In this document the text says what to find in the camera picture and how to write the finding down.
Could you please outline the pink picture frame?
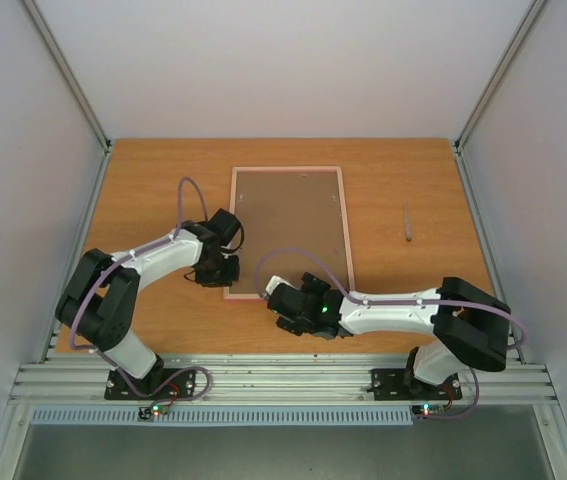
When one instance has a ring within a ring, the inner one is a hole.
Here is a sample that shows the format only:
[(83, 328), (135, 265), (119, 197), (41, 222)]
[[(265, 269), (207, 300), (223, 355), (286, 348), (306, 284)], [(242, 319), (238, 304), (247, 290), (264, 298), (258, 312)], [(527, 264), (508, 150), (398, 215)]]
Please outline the pink picture frame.
[(273, 275), (297, 285), (304, 272), (355, 287), (342, 169), (338, 166), (235, 167), (230, 211), (241, 221), (240, 277), (224, 289), (230, 301), (257, 301), (257, 286)]

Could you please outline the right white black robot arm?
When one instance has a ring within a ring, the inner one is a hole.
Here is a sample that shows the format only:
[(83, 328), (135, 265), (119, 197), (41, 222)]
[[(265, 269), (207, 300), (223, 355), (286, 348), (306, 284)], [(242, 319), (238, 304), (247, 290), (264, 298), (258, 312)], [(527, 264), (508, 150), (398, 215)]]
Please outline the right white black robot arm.
[(430, 394), (465, 367), (505, 369), (511, 310), (457, 277), (444, 278), (438, 288), (382, 295), (333, 288), (305, 273), (299, 287), (273, 276), (265, 292), (277, 326), (296, 336), (333, 340), (398, 332), (433, 337), (431, 344), (410, 351), (401, 376), (413, 396)]

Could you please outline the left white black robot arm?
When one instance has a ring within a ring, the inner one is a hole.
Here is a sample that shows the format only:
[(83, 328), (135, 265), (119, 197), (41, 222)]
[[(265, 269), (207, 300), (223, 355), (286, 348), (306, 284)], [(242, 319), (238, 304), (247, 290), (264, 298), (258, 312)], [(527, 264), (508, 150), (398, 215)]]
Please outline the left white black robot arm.
[(129, 376), (142, 398), (158, 395), (165, 375), (159, 357), (132, 331), (138, 294), (154, 282), (183, 269), (206, 288), (238, 281), (239, 258), (231, 246), (242, 244), (244, 227), (227, 210), (209, 220), (179, 223), (149, 243), (115, 253), (92, 249), (83, 254), (55, 309), (55, 318)]

